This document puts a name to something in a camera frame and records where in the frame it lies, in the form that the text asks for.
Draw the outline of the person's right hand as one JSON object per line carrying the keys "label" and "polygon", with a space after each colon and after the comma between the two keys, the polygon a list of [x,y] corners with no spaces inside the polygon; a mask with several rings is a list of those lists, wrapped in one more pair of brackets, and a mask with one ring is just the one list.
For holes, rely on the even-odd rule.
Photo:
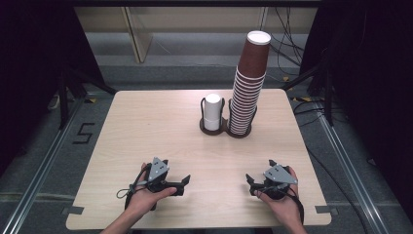
{"label": "person's right hand", "polygon": [[261,191],[255,191],[254,195],[270,207],[279,223],[283,225],[302,223],[299,206],[294,201],[294,199],[299,198],[297,184],[291,184],[288,193],[279,200],[273,200]]}

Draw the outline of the black curtain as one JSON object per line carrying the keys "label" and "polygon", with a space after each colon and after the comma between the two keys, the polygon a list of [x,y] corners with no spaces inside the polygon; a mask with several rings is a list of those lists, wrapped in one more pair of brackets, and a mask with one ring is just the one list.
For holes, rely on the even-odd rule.
{"label": "black curtain", "polygon": [[320,0],[300,68],[336,95],[413,223],[413,0]]}
{"label": "black curtain", "polygon": [[0,176],[31,137],[58,89],[104,82],[72,6],[0,0]]}

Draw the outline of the person's left hand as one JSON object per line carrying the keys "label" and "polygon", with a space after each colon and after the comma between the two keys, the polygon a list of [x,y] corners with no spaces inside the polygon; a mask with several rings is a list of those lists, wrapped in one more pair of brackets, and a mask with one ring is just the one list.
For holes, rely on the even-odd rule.
{"label": "person's left hand", "polygon": [[175,187],[169,187],[153,193],[144,185],[138,185],[134,190],[135,193],[131,196],[128,209],[136,215],[147,214],[158,201],[167,198],[176,192]]}

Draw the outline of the metal floor rail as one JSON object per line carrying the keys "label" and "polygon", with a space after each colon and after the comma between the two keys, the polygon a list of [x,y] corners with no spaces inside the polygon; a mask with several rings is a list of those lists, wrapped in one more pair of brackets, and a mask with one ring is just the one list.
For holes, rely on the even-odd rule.
{"label": "metal floor rail", "polygon": [[69,111],[69,116],[67,122],[57,131],[56,136],[49,147],[46,155],[44,156],[39,168],[36,171],[36,174],[30,180],[28,187],[22,193],[19,198],[18,205],[15,210],[12,212],[8,222],[6,223],[5,228],[1,231],[1,234],[18,234],[21,226],[23,225],[34,201],[38,191],[41,186],[44,184],[44,181],[56,160],[56,156],[60,151],[64,139],[69,132],[69,129],[74,121],[78,111],[83,105],[84,100],[82,98],[77,98],[73,102],[73,106]]}
{"label": "metal floor rail", "polygon": [[320,123],[327,135],[330,144],[332,145],[335,154],[340,162],[341,167],[351,185],[358,203],[373,231],[374,234],[389,234],[389,229],[382,219],[382,216],[374,204],[370,194],[368,193],[365,185],[361,181],[361,177],[358,174],[356,167],[351,161],[351,158],[345,149],[341,139],[339,138],[335,128],[328,122],[327,113],[325,108],[320,103],[315,103],[315,108],[320,108],[319,114]]}

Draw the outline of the stack of white paper cups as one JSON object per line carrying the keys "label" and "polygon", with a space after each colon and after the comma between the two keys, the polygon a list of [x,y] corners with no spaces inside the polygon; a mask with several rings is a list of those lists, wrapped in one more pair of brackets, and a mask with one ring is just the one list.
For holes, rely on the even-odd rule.
{"label": "stack of white paper cups", "polygon": [[209,94],[205,98],[204,124],[208,131],[220,128],[222,98],[218,94]]}

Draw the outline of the beige furniture panel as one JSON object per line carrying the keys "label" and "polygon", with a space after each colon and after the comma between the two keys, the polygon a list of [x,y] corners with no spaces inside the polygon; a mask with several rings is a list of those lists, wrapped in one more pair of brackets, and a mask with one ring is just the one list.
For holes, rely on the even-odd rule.
{"label": "beige furniture panel", "polygon": [[122,8],[124,21],[131,38],[131,45],[137,63],[144,63],[151,45],[153,34],[146,29],[135,8]]}

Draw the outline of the dark brown double cup holder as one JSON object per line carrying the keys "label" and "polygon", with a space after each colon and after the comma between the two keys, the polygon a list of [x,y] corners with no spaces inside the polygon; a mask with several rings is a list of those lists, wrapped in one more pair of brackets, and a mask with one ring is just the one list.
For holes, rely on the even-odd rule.
{"label": "dark brown double cup holder", "polygon": [[252,122],[257,112],[257,108],[253,109],[251,115],[247,117],[245,121],[241,121],[240,119],[237,119],[235,112],[232,109],[232,101],[229,100],[229,116],[228,118],[225,118],[223,116],[224,107],[226,105],[224,97],[222,97],[220,128],[217,131],[208,131],[204,124],[205,98],[206,97],[203,97],[200,101],[201,119],[199,121],[199,128],[204,134],[218,136],[221,133],[226,133],[234,138],[244,138],[251,133]]}

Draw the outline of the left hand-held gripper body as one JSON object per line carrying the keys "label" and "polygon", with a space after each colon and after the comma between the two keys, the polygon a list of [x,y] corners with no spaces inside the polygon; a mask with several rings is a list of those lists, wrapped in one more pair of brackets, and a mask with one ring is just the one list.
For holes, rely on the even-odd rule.
{"label": "left hand-held gripper body", "polygon": [[173,187],[173,183],[166,181],[169,166],[165,165],[161,159],[155,157],[152,163],[148,164],[148,167],[146,186],[151,192],[160,192],[165,188]]}

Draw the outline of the grey tape piece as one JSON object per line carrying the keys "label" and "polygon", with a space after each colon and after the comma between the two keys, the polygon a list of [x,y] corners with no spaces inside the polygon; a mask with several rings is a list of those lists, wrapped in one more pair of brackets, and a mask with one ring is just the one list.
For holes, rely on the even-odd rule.
{"label": "grey tape piece", "polygon": [[338,211],[335,208],[329,206],[315,206],[317,214],[331,214],[338,215]]}
{"label": "grey tape piece", "polygon": [[83,210],[84,210],[83,207],[71,206],[71,207],[63,208],[61,213],[63,215],[81,215],[83,213]]}

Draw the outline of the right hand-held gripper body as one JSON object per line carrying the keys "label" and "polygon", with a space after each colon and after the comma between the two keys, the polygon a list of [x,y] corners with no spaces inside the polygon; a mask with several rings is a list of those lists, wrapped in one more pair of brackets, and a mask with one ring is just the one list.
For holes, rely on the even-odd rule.
{"label": "right hand-held gripper body", "polygon": [[289,166],[275,164],[263,173],[264,188],[262,192],[273,200],[280,200],[288,195],[291,184],[297,184],[298,180],[291,175]]}

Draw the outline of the black metal stand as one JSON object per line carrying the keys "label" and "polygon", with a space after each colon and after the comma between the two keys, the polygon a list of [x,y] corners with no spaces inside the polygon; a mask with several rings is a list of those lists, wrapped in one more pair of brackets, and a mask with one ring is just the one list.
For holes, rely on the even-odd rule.
{"label": "black metal stand", "polygon": [[324,117],[330,126],[333,126],[332,118],[332,78],[329,72],[329,65],[327,61],[321,61],[308,71],[300,74],[291,82],[287,82],[282,86],[282,90],[287,91],[296,85],[304,82],[308,78],[311,78],[311,84],[307,89],[307,93],[313,97],[318,96],[320,93],[324,94]]}
{"label": "black metal stand", "polygon": [[59,128],[61,130],[69,121],[67,90],[69,90],[75,98],[84,98],[87,94],[83,86],[84,83],[90,83],[110,95],[117,93],[116,89],[107,86],[103,81],[98,81],[79,69],[74,69],[68,65],[64,66],[60,75],[57,77],[60,108]]}

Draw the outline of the stack of brown paper cups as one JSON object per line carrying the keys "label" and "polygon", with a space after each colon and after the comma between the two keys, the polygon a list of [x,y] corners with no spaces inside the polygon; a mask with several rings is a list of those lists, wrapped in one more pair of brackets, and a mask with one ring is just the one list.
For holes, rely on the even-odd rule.
{"label": "stack of brown paper cups", "polygon": [[246,35],[229,102],[227,132],[234,137],[246,137],[251,131],[266,76],[270,41],[271,36],[264,31],[254,30]]}

